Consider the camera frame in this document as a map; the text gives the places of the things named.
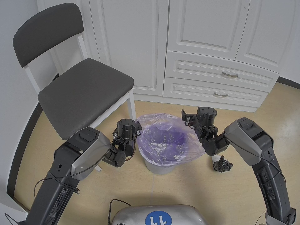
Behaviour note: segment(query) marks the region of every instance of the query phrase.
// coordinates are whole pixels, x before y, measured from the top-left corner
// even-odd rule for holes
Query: trash bag
[[[190,162],[205,154],[195,131],[177,116],[165,113],[146,114],[136,119],[142,130],[137,137],[141,155],[159,166]]]

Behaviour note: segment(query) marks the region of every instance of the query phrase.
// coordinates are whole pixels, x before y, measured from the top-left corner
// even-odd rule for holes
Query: drawer
[[[228,84],[270,92],[279,74],[228,59],[167,51],[166,77]]]
[[[259,107],[267,92],[231,85],[165,77],[163,96]]]

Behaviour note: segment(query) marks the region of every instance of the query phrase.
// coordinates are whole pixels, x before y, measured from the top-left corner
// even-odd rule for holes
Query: crumpled black plastic
[[[214,170],[224,173],[226,171],[230,171],[230,169],[233,167],[233,164],[230,163],[228,160],[225,160],[224,156],[222,155],[220,157],[219,161],[216,161],[214,163]]]

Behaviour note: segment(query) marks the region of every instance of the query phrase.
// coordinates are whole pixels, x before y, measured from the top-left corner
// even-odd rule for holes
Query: gray chair
[[[83,21],[78,6],[65,3],[34,15],[13,38],[18,61],[38,92],[38,100],[49,121],[64,140],[82,128],[95,128],[125,101],[130,118],[136,119],[133,78],[87,58],[82,32]],[[40,91],[28,63],[75,35],[85,59]]]

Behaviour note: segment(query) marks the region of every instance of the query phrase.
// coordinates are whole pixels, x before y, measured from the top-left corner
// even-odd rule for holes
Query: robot
[[[296,210],[291,208],[285,178],[273,150],[273,139],[248,118],[235,120],[217,135],[214,126],[217,110],[198,107],[197,114],[186,114],[182,120],[192,128],[205,152],[214,156],[232,145],[244,161],[252,167],[264,197],[267,225],[291,225]],[[133,156],[135,139],[141,126],[130,119],[117,123],[114,140],[90,127],[78,131],[54,153],[54,162],[32,204],[25,221],[20,225],[56,225],[80,180],[88,176],[96,165],[105,161],[115,167]],[[120,210],[108,225],[208,225],[194,207],[188,205],[130,206]]]

